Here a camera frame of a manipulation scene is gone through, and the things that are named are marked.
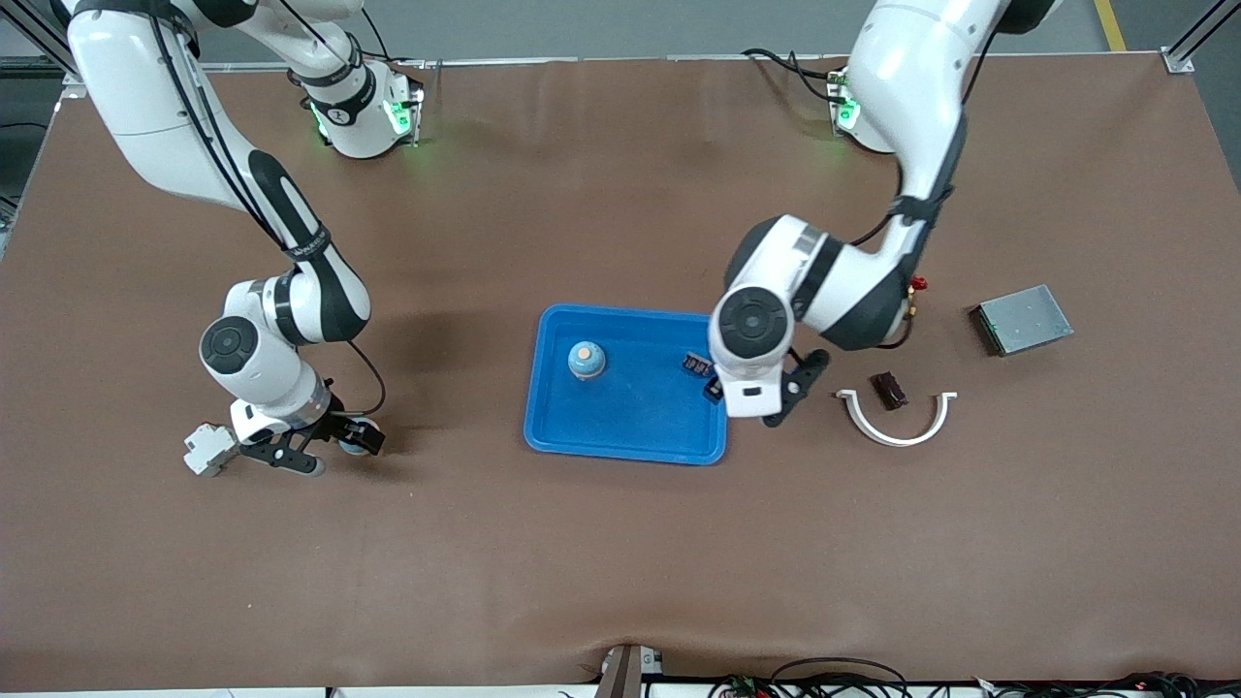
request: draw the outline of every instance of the brown tabletop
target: brown tabletop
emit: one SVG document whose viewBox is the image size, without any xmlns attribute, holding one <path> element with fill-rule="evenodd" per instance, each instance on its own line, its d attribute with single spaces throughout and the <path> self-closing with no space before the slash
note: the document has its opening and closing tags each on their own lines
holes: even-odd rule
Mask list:
<svg viewBox="0 0 1241 698">
<path fill-rule="evenodd" d="M 320 446 L 319 479 L 181 463 L 227 419 L 202 329 L 285 262 L 62 106 L 0 267 L 0 689 L 565 682 L 619 642 L 670 673 L 1241 673 L 1241 197 L 1190 78 L 1155 55 L 988 61 L 913 338 L 834 351 L 783 427 L 735 421 L 686 468 L 525 445 L 540 313 L 709 312 L 753 224 L 851 238 L 895 163 L 769 63 L 423 77 L 423 145 L 374 161 L 323 148 L 282 75 L 215 78 L 372 293 L 387 448 Z M 1039 283 L 1077 333 L 987 356 L 965 309 Z M 374 400 L 347 348 L 304 355 Z M 879 409 L 882 370 L 910 407 Z M 961 399 L 890 450 L 840 388 L 898 435 Z"/>
</svg>

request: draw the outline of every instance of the white robotic arm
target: white robotic arm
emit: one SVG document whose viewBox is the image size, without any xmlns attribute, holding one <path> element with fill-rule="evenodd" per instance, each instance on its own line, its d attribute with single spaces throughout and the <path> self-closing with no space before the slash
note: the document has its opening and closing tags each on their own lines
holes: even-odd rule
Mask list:
<svg viewBox="0 0 1241 698">
<path fill-rule="evenodd" d="M 764 416 L 774 426 L 805 395 L 818 374 L 803 380 L 783 369 L 795 322 L 845 350 L 876 347 L 896 332 L 927 236 L 952 193 L 965 142 L 962 87 L 970 58 L 998 22 L 1015 27 L 1001 26 L 1008 31 L 1028 31 L 1056 4 L 875 4 L 849 58 L 848 84 L 861 107 L 861 130 L 882 139 L 901 166 L 901 190 L 882 245 L 862 252 L 787 215 L 747 233 L 728 265 L 726 293 L 710 325 L 728 416 Z M 822 371 L 825 353 L 819 364 Z"/>
<path fill-rule="evenodd" d="M 194 27 L 249 25 L 252 35 L 284 37 L 279 52 L 297 55 L 294 70 L 303 81 L 318 83 L 307 89 L 324 91 L 311 92 L 311 99 L 331 99 L 331 91 L 344 94 L 361 86 L 369 97 L 354 98 L 354 107 L 343 109 L 347 118 L 340 120 L 347 123 L 333 127 L 343 152 L 377 154 L 408 134 L 387 117 L 392 111 L 383 96 L 390 93 L 376 93 L 377 84 L 390 91 L 403 76 L 393 78 L 382 63 L 364 63 L 334 25 L 311 26 L 329 41 L 344 41 L 343 47 L 278 34 L 278 12 L 253 1 L 69 0 L 66 5 L 72 16 L 69 46 L 83 82 L 133 168 L 172 194 L 249 212 L 294 265 L 282 276 L 233 286 L 222 317 L 200 343 L 207 371 L 237 397 L 231 417 L 241 452 L 304 474 L 323 469 L 320 460 L 303 452 L 311 438 L 335 437 L 377 452 L 383 435 L 374 425 L 351 421 L 329 383 L 295 350 L 351 342 L 370 319 L 366 288 L 279 161 L 246 140 L 223 113 L 192 53 Z M 334 56 L 350 48 L 354 52 L 346 55 L 356 65 Z M 292 447 L 294 433 L 304 438 L 298 447 Z"/>
</svg>

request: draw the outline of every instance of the blue plastic tray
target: blue plastic tray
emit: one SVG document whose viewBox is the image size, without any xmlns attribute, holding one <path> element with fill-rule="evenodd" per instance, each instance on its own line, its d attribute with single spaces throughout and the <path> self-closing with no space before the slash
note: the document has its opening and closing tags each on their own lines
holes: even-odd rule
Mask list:
<svg viewBox="0 0 1241 698">
<path fill-rule="evenodd" d="M 535 451 L 710 466 L 724 456 L 727 415 L 702 396 L 706 379 L 681 368 L 707 355 L 707 315 L 596 306 L 552 306 L 539 322 L 526 402 Z M 568 350 L 603 348 L 603 374 L 578 380 Z"/>
</svg>

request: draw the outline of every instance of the white curved handle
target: white curved handle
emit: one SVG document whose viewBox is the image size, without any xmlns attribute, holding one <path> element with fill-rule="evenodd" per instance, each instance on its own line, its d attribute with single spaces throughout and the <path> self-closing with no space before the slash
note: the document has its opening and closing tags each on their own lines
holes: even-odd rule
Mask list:
<svg viewBox="0 0 1241 698">
<path fill-rule="evenodd" d="M 882 443 L 884 446 L 905 448 L 906 446 L 917 446 L 918 443 L 930 440 L 936 433 L 939 433 L 939 430 L 943 428 L 944 420 L 948 419 L 948 401 L 956 399 L 957 394 L 941 392 L 938 397 L 936 397 L 939 406 L 938 411 L 934 415 L 934 422 L 931 425 L 931 428 L 928 428 L 926 433 L 913 438 L 895 438 L 875 428 L 875 426 L 866 420 L 866 416 L 861 414 L 861 404 L 858 402 L 856 390 L 839 390 L 836 391 L 836 397 L 840 397 L 845 401 L 845 404 L 849 406 L 849 416 L 853 417 L 853 421 L 855 425 L 858 425 L 858 428 L 860 428 L 862 433 L 870 437 L 871 441 Z"/>
</svg>

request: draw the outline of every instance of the metal post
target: metal post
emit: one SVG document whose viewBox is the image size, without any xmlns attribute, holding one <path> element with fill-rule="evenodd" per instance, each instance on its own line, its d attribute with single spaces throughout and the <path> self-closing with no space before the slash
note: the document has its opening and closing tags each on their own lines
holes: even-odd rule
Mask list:
<svg viewBox="0 0 1241 698">
<path fill-rule="evenodd" d="M 47 17 L 31 0 L 0 0 L 0 17 L 9 20 L 31 43 L 61 67 L 65 72 L 77 76 L 73 53 L 69 51 L 65 27 Z"/>
<path fill-rule="evenodd" d="M 1211 9 L 1199 17 L 1176 43 L 1162 47 L 1159 52 L 1163 53 L 1168 72 L 1194 72 L 1194 62 L 1190 61 L 1194 51 L 1198 51 L 1198 47 L 1210 39 L 1215 30 L 1224 26 L 1224 22 L 1229 21 L 1239 9 L 1241 9 L 1241 0 L 1215 0 Z"/>
</svg>

